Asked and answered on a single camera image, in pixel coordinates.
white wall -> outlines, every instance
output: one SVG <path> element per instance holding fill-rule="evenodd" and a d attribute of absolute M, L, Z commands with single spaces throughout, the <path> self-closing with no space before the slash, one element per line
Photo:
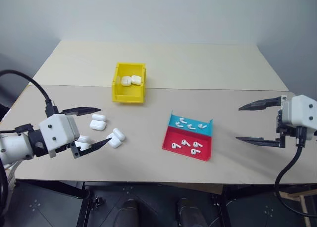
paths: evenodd
<path fill-rule="evenodd" d="M 0 67 L 34 75 L 60 39 L 258 44 L 291 91 L 316 98 L 316 4 L 317 0 L 0 0 Z M 1 102 L 12 103 L 25 85 L 5 84 L 12 96 Z"/>

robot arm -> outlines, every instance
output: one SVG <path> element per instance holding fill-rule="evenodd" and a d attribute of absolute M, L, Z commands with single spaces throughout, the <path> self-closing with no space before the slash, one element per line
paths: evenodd
<path fill-rule="evenodd" d="M 96 108 L 85 108 L 85 110 L 86 113 L 88 110 L 95 112 Z M 34 130 L 31 124 L 22 125 L 15 128 L 17 135 L 0 138 L 0 158 L 4 165 L 18 160 L 29 160 L 34 155 L 40 157 L 48 154 L 53 158 L 67 148 L 71 149 L 74 158 L 78 158 L 101 148 L 110 140 L 102 140 L 92 144 L 89 149 L 81 150 L 75 145 L 75 141 L 79 138 L 75 120 L 64 113 L 53 114 L 40 122 L 39 128 Z"/>
<path fill-rule="evenodd" d="M 272 106 L 281 106 L 276 119 L 276 133 L 279 133 L 279 138 L 276 140 L 264 140 L 262 137 L 236 138 L 258 146 L 285 148 L 285 137 L 295 137 L 297 146 L 296 154 L 277 176 L 275 181 L 275 194 L 278 200 L 290 211 L 302 216 L 317 218 L 317 215 L 304 213 L 288 206 L 283 201 L 279 192 L 279 184 L 282 177 L 297 162 L 303 147 L 305 147 L 306 140 L 311 140 L 314 135 L 317 136 L 317 102 L 304 95 L 295 96 L 290 100 L 287 99 L 287 96 L 283 95 L 277 98 L 251 102 L 240 107 L 239 110 L 263 110 Z"/>
<path fill-rule="evenodd" d="M 0 72 L 0 77 L 6 74 L 23 77 L 39 89 L 45 98 L 47 118 L 39 123 L 38 130 L 34 130 L 31 124 L 26 124 L 16 127 L 14 130 L 0 131 L 0 134 L 17 133 L 11 136 L 0 135 L 0 216 L 8 209 L 12 195 L 11 190 L 15 184 L 14 172 L 22 160 L 46 154 L 53 158 L 57 153 L 65 151 L 67 148 L 71 149 L 74 158 L 78 158 L 96 151 L 111 139 L 108 138 L 92 144 L 88 149 L 87 147 L 83 149 L 77 147 L 75 141 L 79 138 L 79 131 L 71 115 L 90 114 L 100 111 L 100 109 L 77 107 L 59 112 L 45 90 L 31 77 L 15 70 L 3 70 Z"/>

white earbud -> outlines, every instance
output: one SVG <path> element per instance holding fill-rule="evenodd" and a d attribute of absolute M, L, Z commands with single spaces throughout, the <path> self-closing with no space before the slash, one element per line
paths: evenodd
<path fill-rule="evenodd" d="M 181 146 L 180 146 L 179 144 L 172 143 L 172 148 L 173 148 L 173 149 L 181 148 Z"/>
<path fill-rule="evenodd" d="M 190 147 L 190 144 L 186 141 L 186 139 L 182 140 L 182 145 L 187 145 L 188 147 Z"/>
<path fill-rule="evenodd" d="M 202 144 L 200 144 L 200 143 L 198 143 L 198 142 L 195 141 L 195 142 L 193 143 L 193 146 L 194 146 L 194 147 L 198 147 L 198 146 L 199 146 L 199 147 L 202 147 Z"/>
<path fill-rule="evenodd" d="M 183 125 L 180 124 L 179 121 L 177 121 L 177 122 L 175 123 L 175 125 L 176 125 L 177 127 L 180 127 L 180 128 L 183 128 L 183 127 L 184 127 Z"/>
<path fill-rule="evenodd" d="M 199 125 L 198 125 L 198 128 L 199 128 L 199 129 L 205 129 L 206 127 L 207 127 L 207 126 L 206 126 L 206 125 L 203 126 L 203 124 L 199 124 Z"/>
<path fill-rule="evenodd" d="M 188 125 L 187 125 L 187 128 L 189 128 L 189 129 L 196 129 L 196 128 L 192 127 L 192 126 L 193 126 L 192 124 L 188 124 Z"/>
<path fill-rule="evenodd" d="M 185 118 L 180 118 L 179 121 L 182 122 L 183 124 L 187 124 L 187 122 L 185 121 Z"/>
<path fill-rule="evenodd" d="M 195 155 L 196 153 L 200 153 L 200 150 L 197 149 L 191 149 L 191 154 Z"/>

table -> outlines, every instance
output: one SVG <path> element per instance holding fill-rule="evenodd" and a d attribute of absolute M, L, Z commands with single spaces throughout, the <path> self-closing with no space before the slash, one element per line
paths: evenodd
<path fill-rule="evenodd" d="M 134 181 L 272 184 L 295 154 L 295 139 L 288 137 L 286 148 L 258 147 L 236 136 L 274 139 L 278 107 L 263 111 L 238 111 L 248 102 L 290 92 L 147 89 L 144 104 L 111 101 L 111 88 L 46 85 L 44 89 L 59 109 L 92 106 L 107 114 L 104 131 L 89 128 L 91 116 L 76 117 L 82 135 L 95 141 L 114 128 L 127 139 L 117 149 L 109 145 L 74 159 L 70 150 L 24 161 L 16 178 L 75 181 Z M 162 149 L 171 111 L 198 120 L 214 120 L 212 157 L 201 161 Z M 36 124 L 45 119 L 44 99 L 29 86 L 1 123 L 1 129 Z M 317 180 L 316 141 L 308 141 L 301 157 L 282 183 L 314 183 Z"/>
<path fill-rule="evenodd" d="M 110 87 L 118 62 L 145 63 L 147 88 L 288 91 L 256 45 L 61 41 L 34 79 Z"/>

